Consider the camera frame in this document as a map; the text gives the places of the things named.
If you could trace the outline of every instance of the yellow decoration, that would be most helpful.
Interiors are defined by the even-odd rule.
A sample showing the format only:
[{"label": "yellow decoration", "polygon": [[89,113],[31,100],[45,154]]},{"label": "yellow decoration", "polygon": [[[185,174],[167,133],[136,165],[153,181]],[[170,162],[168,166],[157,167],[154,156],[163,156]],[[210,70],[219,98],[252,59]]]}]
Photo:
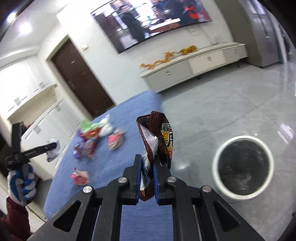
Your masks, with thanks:
[{"label": "yellow decoration", "polygon": [[153,64],[140,64],[140,69],[148,68],[148,69],[155,69],[158,63],[167,63],[171,57],[175,56],[175,53],[181,53],[183,55],[187,55],[189,53],[197,51],[197,47],[195,45],[191,45],[188,48],[181,49],[179,52],[165,52],[165,59],[164,60],[157,60]]}]

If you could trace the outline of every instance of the brown snack wrapper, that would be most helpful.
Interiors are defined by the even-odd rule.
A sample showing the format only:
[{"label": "brown snack wrapper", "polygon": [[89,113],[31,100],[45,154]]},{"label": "brown snack wrapper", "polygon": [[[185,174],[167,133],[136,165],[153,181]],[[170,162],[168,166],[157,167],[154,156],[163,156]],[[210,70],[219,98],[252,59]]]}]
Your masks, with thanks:
[{"label": "brown snack wrapper", "polygon": [[173,130],[164,113],[157,111],[139,116],[137,125],[145,146],[142,153],[140,199],[146,201],[154,196],[153,160],[155,155],[158,155],[162,166],[171,168]]}]

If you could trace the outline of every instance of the blue tablecloth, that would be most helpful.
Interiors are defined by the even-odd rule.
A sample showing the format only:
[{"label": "blue tablecloth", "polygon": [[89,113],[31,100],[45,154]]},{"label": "blue tablecloth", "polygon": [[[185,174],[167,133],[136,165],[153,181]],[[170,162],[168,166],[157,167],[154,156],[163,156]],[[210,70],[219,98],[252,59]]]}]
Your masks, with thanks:
[{"label": "blue tablecloth", "polygon": [[[80,140],[79,137],[75,137],[51,184],[44,205],[46,217],[50,218],[83,188],[73,184],[72,178],[69,177],[75,167],[88,171],[89,185],[99,188],[120,177],[126,167],[132,166],[135,155],[141,154],[144,149],[136,118],[150,114],[151,110],[162,111],[161,104],[159,94],[145,91],[96,118],[94,122],[99,122],[106,114],[110,114],[113,128],[121,128],[125,134],[123,144],[114,151],[108,150],[107,137],[101,138],[92,160],[74,158],[74,146]],[[158,206],[155,198],[146,202],[139,200],[137,206],[123,206],[120,240],[173,240],[171,206]]]}]

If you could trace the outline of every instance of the white tv stand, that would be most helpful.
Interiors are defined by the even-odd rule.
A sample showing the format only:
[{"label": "white tv stand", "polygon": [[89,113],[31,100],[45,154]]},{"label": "white tv stand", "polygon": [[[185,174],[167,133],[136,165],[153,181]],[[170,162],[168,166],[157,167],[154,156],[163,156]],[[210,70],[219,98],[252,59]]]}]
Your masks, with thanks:
[{"label": "white tv stand", "polygon": [[155,92],[163,91],[192,77],[247,57],[245,44],[223,43],[182,55],[140,74]]}]

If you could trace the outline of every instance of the maroon sleeve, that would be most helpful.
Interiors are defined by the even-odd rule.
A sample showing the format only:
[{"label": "maroon sleeve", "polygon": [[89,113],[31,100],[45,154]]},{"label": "maroon sleeve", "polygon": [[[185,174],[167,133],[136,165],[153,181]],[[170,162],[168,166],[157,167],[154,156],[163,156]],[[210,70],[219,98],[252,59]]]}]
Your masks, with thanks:
[{"label": "maroon sleeve", "polygon": [[16,204],[8,197],[6,199],[7,215],[2,223],[14,235],[25,241],[30,237],[28,212],[25,207]]}]

